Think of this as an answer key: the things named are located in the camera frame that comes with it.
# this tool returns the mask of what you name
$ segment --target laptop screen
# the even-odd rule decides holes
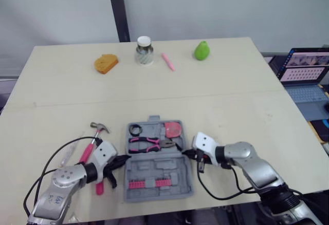
[[[329,49],[292,49],[278,73],[278,78],[284,84],[319,83],[328,69]]]

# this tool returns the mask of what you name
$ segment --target white wall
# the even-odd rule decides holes
[[[329,44],[329,0],[125,0],[132,41],[250,36],[260,51]]]
[[[35,45],[98,42],[118,42],[110,0],[0,0],[0,77],[18,75]]]

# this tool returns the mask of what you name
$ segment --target jar lid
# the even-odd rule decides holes
[[[140,36],[137,39],[137,44],[141,47],[147,47],[151,45],[151,38],[149,36]]]

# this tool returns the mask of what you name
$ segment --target laptop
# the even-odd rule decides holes
[[[293,48],[269,65],[307,121],[329,118],[329,98],[318,86],[329,70],[329,48]]]

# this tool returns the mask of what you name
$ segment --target green pear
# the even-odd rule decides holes
[[[207,58],[207,56],[209,55],[209,53],[210,53],[210,49],[209,49],[209,46],[208,46],[207,42],[206,41],[202,41],[202,42],[199,43],[199,45],[195,49],[194,56],[198,60],[202,61],[205,58]]]

